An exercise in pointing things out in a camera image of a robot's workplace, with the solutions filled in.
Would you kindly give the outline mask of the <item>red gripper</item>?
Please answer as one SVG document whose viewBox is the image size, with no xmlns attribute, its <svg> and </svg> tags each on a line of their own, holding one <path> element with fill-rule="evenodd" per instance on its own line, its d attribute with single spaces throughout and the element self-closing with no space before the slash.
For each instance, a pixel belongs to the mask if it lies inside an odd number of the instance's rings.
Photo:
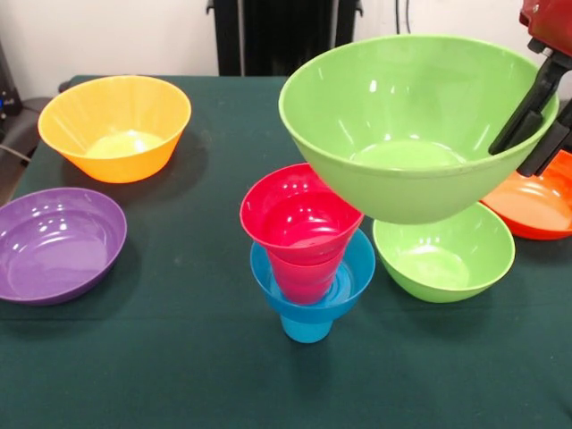
<svg viewBox="0 0 572 429">
<path fill-rule="evenodd" d="M 543 108 L 556 93 L 562 77 L 571 71 L 571 0 L 524 0 L 519 22 L 531 37 L 530 50 L 550 52 L 533 85 L 489 146 L 489 154 L 493 156 L 538 131 L 543 122 Z M 559 115 L 517 172 L 525 177 L 539 176 L 563 147 L 571 148 L 571 114 Z"/>
</svg>

